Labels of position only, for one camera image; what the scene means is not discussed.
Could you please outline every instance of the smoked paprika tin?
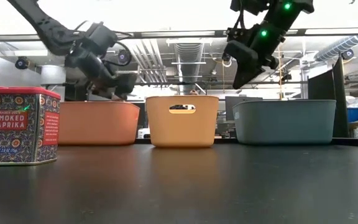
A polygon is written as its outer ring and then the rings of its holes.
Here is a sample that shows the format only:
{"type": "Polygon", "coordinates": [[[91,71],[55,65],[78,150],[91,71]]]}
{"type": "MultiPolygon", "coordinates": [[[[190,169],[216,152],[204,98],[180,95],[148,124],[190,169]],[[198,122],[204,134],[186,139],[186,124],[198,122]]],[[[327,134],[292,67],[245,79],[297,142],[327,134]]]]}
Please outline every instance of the smoked paprika tin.
{"type": "Polygon", "coordinates": [[[0,87],[0,165],[57,158],[60,95],[43,88],[0,87]]]}

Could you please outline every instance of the table surface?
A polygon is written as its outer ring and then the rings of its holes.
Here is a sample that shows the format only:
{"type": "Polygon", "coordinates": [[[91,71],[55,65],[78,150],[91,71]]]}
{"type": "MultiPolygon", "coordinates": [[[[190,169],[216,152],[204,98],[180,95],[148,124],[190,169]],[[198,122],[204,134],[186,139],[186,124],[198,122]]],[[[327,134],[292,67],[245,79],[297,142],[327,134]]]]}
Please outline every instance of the table surface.
{"type": "Polygon", "coordinates": [[[358,147],[61,147],[0,167],[0,223],[358,223],[358,147]]]}

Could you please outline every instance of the gray bin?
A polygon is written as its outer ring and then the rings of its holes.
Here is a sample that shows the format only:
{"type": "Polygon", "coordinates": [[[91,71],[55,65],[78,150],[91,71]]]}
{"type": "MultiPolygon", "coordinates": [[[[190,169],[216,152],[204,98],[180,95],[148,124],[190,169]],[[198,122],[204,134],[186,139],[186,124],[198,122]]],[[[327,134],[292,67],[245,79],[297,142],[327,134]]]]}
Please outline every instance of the gray bin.
{"type": "Polygon", "coordinates": [[[233,107],[243,144],[326,144],[333,138],[335,100],[249,101],[233,107]]]}

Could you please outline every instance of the green led light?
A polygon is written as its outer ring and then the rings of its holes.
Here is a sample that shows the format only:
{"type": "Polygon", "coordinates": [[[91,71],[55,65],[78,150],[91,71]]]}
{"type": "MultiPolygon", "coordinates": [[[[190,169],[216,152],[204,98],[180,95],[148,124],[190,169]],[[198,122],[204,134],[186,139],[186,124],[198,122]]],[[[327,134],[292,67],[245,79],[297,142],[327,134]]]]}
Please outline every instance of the green led light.
{"type": "Polygon", "coordinates": [[[291,3],[286,3],[286,4],[284,5],[284,9],[286,9],[286,10],[291,9],[291,3]]]}
{"type": "Polygon", "coordinates": [[[260,34],[261,34],[262,37],[266,37],[267,36],[267,31],[263,30],[260,34]]]}

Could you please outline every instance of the blue container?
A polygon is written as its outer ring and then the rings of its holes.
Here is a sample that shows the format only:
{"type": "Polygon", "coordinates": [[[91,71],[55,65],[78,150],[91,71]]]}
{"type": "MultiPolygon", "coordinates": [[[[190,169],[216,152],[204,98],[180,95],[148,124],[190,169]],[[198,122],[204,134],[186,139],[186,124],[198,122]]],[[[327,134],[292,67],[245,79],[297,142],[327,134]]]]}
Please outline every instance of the blue container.
{"type": "Polygon", "coordinates": [[[348,108],[347,109],[347,121],[348,122],[358,121],[358,108],[348,108]]]}

